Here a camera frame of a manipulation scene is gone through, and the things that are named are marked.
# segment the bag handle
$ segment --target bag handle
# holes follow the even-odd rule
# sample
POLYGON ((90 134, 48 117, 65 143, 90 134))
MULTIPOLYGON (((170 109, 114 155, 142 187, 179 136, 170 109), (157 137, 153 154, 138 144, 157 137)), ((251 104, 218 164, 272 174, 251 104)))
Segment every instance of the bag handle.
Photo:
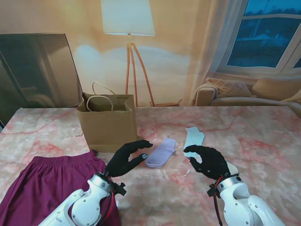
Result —
POLYGON ((96 96, 91 96, 91 97, 89 97, 89 99, 87 100, 87 104, 86 104, 86 107, 87 107, 87 109, 88 109, 89 111, 91 111, 91 109, 88 107, 89 101, 90 101, 90 99, 92 99, 92 98, 94 98, 94 97, 103 97, 103 98, 108 99, 108 101, 109 101, 110 104, 112 105, 111 112, 113 111, 114 105, 113 105, 112 101, 111 101, 109 98, 107 98, 107 97, 105 97, 105 96, 101 96, 101 95, 96 95, 96 96))
POLYGON ((116 95, 116 94, 115 94, 112 90, 110 90, 109 88, 103 86, 103 85, 100 84, 99 82, 94 81, 94 82, 92 83, 92 90, 93 90, 93 92, 94 92, 95 95, 97 95, 97 94, 95 93, 95 91, 94 91, 94 84, 95 84, 95 83, 97 83, 98 85, 100 85, 100 86, 104 87, 105 89, 109 90, 112 94, 116 95))

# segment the window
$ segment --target window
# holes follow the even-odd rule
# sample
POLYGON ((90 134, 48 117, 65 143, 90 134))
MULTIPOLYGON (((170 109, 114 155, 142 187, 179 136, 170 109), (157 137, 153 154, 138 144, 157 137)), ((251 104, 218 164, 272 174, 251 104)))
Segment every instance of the window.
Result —
POLYGON ((300 74, 300 24, 300 0, 242 0, 218 71, 300 74))

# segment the lamp shade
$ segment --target lamp shade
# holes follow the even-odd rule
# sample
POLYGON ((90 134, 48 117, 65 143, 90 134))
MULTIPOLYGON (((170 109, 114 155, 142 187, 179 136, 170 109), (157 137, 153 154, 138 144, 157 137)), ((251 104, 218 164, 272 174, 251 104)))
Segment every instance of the lamp shade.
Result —
POLYGON ((101 0, 103 32, 155 35, 149 0, 101 0))

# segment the sky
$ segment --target sky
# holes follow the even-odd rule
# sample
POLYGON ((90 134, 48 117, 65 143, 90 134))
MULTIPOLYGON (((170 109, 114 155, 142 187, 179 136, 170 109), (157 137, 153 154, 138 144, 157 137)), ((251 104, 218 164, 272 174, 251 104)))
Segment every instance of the sky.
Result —
POLYGON ((265 12, 270 12, 273 7, 276 9, 294 8, 301 10, 301 0, 249 0, 246 13, 249 11, 258 12, 261 9, 264 10, 266 5, 265 12))

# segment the beige sofa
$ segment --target beige sofa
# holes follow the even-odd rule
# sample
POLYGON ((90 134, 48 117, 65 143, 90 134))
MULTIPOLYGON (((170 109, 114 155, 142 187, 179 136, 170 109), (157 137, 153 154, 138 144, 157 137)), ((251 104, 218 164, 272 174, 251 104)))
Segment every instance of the beige sofa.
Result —
POLYGON ((283 102, 301 89, 301 77, 294 79, 259 79, 254 85, 246 83, 253 95, 257 97, 223 97, 216 98, 217 88, 204 84, 196 91, 194 106, 288 106, 301 118, 301 104, 283 102))

